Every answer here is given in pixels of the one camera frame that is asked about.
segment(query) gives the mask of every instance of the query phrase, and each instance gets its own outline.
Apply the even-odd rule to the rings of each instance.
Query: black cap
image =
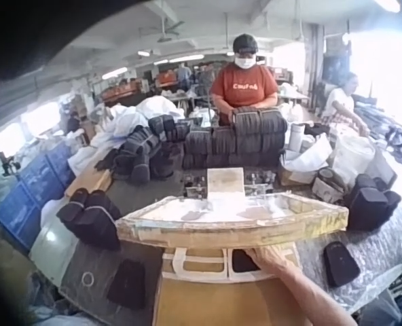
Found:
[[[257,41],[255,41],[255,38],[252,35],[241,34],[237,36],[233,42],[233,51],[234,53],[239,54],[256,54],[258,52]]]

